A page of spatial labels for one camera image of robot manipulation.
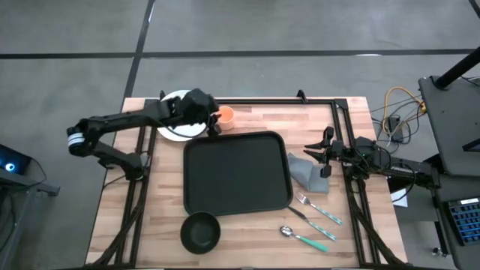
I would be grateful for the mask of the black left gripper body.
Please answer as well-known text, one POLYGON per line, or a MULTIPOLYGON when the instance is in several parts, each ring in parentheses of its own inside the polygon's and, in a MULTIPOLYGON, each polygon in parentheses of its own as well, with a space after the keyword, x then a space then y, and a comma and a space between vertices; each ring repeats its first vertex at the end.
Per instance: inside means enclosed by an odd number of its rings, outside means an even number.
POLYGON ((219 110, 215 99, 199 88, 189 91, 181 99, 181 115, 185 124, 206 123, 219 110))

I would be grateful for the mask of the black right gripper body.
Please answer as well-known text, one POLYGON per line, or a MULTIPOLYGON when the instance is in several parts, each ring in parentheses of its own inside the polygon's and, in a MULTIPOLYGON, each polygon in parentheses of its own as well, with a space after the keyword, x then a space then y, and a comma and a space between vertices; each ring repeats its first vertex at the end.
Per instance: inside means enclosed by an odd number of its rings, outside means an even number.
POLYGON ((321 161, 323 168, 320 170, 320 176, 322 178, 328 178, 332 174, 332 166, 329 164, 331 159, 338 159, 342 155, 344 148, 343 142, 340 140, 332 140, 335 129, 328 126, 323 131, 323 138, 320 142, 320 148, 324 150, 322 153, 321 161))

